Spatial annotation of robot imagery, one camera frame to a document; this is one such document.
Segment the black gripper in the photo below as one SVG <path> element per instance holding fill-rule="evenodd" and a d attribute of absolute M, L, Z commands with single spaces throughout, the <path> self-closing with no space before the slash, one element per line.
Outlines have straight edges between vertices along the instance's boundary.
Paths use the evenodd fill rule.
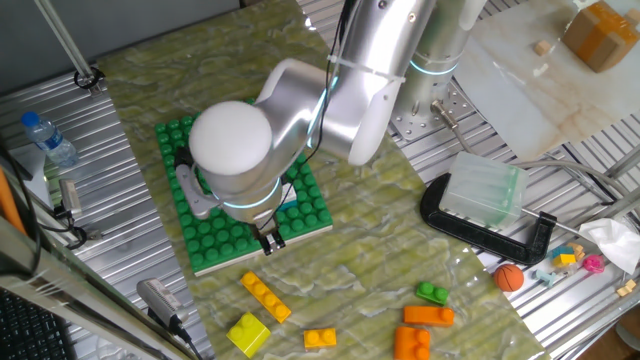
<path fill-rule="evenodd" d="M 278 249 L 284 248 L 286 246 L 283 238 L 278 232 L 278 229 L 279 229 L 279 223 L 275 217 L 268 217 L 265 219 L 261 219 L 261 220 L 258 220 L 255 224 L 251 225 L 252 234 L 255 238 L 258 238 L 258 241 L 266 256 L 269 256 L 273 253 L 271 243 L 266 237 L 268 234 L 272 233 L 272 236 L 276 243 L 276 247 Z"/>

